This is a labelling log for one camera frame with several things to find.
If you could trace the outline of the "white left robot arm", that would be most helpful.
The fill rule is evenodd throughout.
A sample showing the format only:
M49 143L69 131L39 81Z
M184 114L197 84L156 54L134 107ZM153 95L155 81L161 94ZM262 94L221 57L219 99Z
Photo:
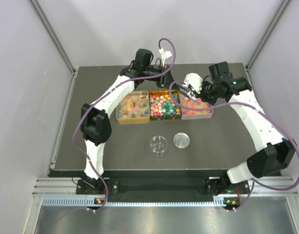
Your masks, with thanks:
M159 50L161 65L152 65L153 53L147 49L139 49L130 65L123 68L115 82L102 97L85 104L81 109L80 131L86 145L87 161L82 180L93 193L103 190L103 152L112 128L109 117L117 105L130 92L134 91L145 80L156 83L159 88L167 89L171 83L171 65L165 60L175 58L175 51Z

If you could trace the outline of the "silver metal scoop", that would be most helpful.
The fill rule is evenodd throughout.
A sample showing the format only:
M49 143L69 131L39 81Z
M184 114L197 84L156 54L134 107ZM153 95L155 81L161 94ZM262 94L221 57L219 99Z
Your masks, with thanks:
M179 82L177 83L177 87L178 91L185 97L192 100L195 100L197 98L195 90L189 84Z

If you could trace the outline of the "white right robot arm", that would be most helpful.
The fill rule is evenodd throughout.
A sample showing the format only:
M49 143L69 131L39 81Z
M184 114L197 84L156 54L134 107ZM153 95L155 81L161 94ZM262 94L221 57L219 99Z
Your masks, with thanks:
M241 182L287 168L296 152L294 145L271 121L264 118L264 111L248 80L245 77L234 78L227 62L209 66L209 72L211 81L203 81L201 99L213 105L218 98L222 98L230 104L248 130L256 149L256 153L244 163L220 176L221 188L232 193Z

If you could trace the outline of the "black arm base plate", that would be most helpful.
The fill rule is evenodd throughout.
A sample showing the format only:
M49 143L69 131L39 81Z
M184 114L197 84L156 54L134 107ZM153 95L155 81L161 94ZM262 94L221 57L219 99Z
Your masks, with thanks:
M197 195L248 194L248 182L241 182L230 188L223 188L218 178L202 177L111 177L89 181L80 179L78 195L125 195L128 192L191 192Z

